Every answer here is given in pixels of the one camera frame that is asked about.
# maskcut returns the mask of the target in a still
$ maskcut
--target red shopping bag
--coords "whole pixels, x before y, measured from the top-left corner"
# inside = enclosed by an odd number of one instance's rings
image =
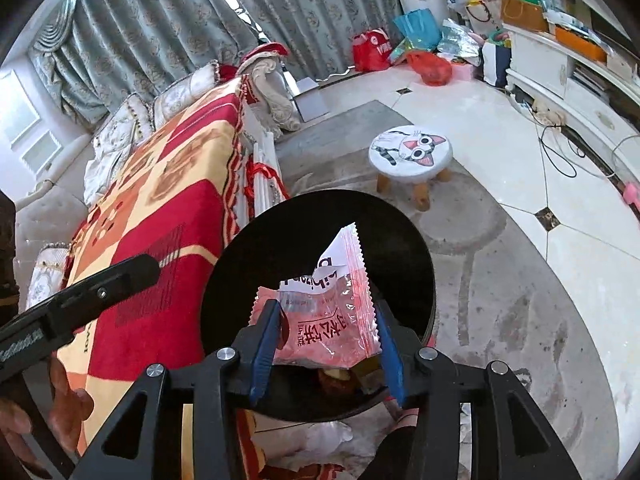
[[[391,41],[381,28],[368,30],[353,38],[353,60],[358,72],[376,72],[391,66]]]

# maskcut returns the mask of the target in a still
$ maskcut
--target round white cushion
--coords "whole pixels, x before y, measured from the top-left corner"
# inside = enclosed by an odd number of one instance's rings
[[[369,161],[378,173],[409,184],[435,177],[452,158],[449,139],[422,126],[387,130],[373,139],[369,147]]]

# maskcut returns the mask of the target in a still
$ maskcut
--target carpet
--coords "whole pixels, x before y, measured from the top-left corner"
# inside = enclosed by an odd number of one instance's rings
[[[292,195],[347,188],[376,193],[368,148],[378,133],[411,124],[372,101],[276,146]],[[418,227],[436,274],[436,347],[459,363],[505,361],[551,421],[584,480],[612,479],[618,425],[604,368],[580,314],[532,242],[493,197],[453,161],[433,182],[431,209],[393,183],[384,199]],[[470,456],[468,442],[462,455]],[[468,459],[461,460],[468,468]]]

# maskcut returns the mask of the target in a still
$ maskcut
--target metal screw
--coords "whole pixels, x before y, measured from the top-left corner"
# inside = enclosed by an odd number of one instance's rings
[[[158,377],[164,373],[164,367],[162,365],[149,365],[146,369],[146,374],[149,377]]]
[[[509,367],[502,361],[494,361],[491,363],[491,371],[494,374],[504,375],[509,371]]]
[[[236,351],[231,346],[225,346],[216,352],[216,357],[221,361],[229,361],[236,356]]]
[[[438,351],[435,348],[431,348],[430,346],[425,346],[418,350],[418,355],[425,361],[433,361],[436,357],[438,357]]]

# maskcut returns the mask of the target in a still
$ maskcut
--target red ribbon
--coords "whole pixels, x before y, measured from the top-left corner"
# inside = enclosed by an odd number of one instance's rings
[[[276,184],[278,185],[278,189],[280,190],[280,193],[282,194],[284,199],[289,200],[290,198],[289,193],[287,193],[287,190],[282,183],[280,175],[274,168],[272,168],[271,166],[267,166],[262,162],[254,162],[249,159],[246,163],[247,185],[244,187],[244,195],[249,199],[249,218],[251,219],[254,218],[255,215],[254,178],[258,173],[263,174],[266,179],[272,178],[273,180],[275,180]]]

